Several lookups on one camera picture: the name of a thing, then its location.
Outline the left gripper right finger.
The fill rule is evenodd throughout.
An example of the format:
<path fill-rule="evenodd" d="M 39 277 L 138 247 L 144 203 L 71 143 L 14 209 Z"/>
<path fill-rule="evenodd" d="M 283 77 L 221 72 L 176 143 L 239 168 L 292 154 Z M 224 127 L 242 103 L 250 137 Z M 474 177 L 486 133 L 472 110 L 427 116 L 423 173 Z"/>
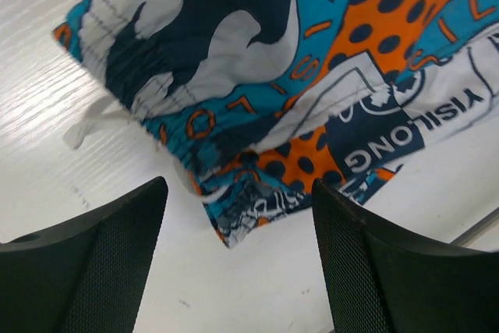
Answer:
<path fill-rule="evenodd" d="M 336 332 L 497 331 L 497 253 L 411 232 L 321 180 L 312 212 Z"/>

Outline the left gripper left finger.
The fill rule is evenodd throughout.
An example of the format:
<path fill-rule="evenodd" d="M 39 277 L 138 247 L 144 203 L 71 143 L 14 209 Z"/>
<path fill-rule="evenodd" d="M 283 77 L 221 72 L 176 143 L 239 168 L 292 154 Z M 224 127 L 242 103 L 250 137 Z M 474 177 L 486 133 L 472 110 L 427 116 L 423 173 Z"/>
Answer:
<path fill-rule="evenodd" d="M 3 332 L 131 332 L 164 217 L 157 177 L 1 245 Z"/>

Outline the patterned blue orange shorts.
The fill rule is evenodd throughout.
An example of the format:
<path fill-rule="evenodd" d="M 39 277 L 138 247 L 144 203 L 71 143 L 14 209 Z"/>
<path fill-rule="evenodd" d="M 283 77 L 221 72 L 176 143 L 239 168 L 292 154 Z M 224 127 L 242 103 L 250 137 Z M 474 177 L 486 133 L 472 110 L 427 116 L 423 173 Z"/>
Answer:
<path fill-rule="evenodd" d="M 108 90 L 66 143 L 138 122 L 227 247 L 498 107 L 498 0 L 79 0 L 54 35 Z"/>

